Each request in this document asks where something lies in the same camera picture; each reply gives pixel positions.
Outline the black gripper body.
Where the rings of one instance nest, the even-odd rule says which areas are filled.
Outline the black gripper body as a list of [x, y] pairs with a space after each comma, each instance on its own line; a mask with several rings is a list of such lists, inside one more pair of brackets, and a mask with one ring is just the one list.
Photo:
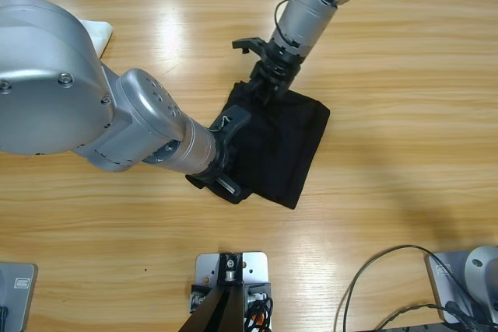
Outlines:
[[264, 79], [279, 86], [275, 98], [281, 98], [299, 72], [303, 57], [289, 53], [284, 47], [279, 47], [274, 40], [269, 42], [256, 40], [254, 52], [260, 59], [251, 73], [251, 92], [252, 82]]
[[208, 169], [202, 172], [201, 182], [218, 197], [231, 204], [239, 204], [250, 195], [250, 190], [242, 187], [230, 176], [233, 154], [232, 146], [221, 145]]

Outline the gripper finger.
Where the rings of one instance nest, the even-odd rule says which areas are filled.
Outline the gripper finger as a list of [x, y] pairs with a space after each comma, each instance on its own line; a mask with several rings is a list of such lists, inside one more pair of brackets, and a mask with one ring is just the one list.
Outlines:
[[252, 102], [258, 106], [266, 106], [279, 92], [279, 86], [264, 79], [252, 82]]

